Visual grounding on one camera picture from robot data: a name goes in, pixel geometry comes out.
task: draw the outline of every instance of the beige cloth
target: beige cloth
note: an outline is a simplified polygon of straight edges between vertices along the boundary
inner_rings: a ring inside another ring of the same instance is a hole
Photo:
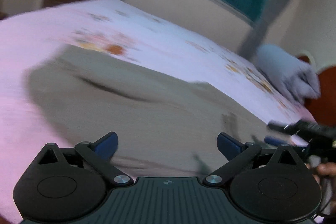
[[[113,164],[132,176],[202,176],[227,162],[217,149],[220,132],[243,143],[269,135],[264,122],[209,84],[74,46],[34,70],[28,87],[71,143],[115,131]]]

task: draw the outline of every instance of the pink bed sheet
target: pink bed sheet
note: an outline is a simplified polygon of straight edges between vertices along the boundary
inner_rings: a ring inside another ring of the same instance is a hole
[[[12,191],[26,167],[45,143],[69,147],[25,89],[29,70],[66,44],[103,51],[186,81],[209,82],[264,122],[312,119],[305,108],[295,108],[279,95],[246,60],[118,0],[85,1],[15,16],[2,21],[0,30],[0,214],[12,223],[22,220]]]

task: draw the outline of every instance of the hand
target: hand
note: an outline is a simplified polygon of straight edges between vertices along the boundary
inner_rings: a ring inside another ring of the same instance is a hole
[[[328,162],[327,164],[320,164],[319,166],[317,166],[316,171],[318,173],[318,176],[314,175],[314,177],[316,181],[318,182],[318,184],[320,184],[321,177],[329,176],[331,178],[334,178],[333,188],[335,192],[336,190],[335,189],[336,187],[336,163]],[[331,204],[331,213],[336,214],[336,194],[333,195],[330,204]]]

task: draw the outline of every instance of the headboard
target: headboard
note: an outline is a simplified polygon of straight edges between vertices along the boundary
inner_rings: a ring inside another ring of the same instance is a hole
[[[298,59],[311,63],[309,57],[300,55]],[[328,67],[319,73],[321,97],[316,100],[307,99],[305,107],[313,115],[317,123],[336,126],[336,66]]]

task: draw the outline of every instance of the silver screw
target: silver screw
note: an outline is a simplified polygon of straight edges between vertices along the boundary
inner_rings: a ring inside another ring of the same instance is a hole
[[[222,178],[217,175],[210,175],[210,176],[207,176],[205,180],[209,183],[214,184],[214,183],[220,183],[222,181]]]
[[[125,183],[127,183],[127,182],[130,181],[130,177],[129,176],[125,176],[125,175],[118,175],[118,176],[114,177],[113,180],[116,183],[125,184]]]

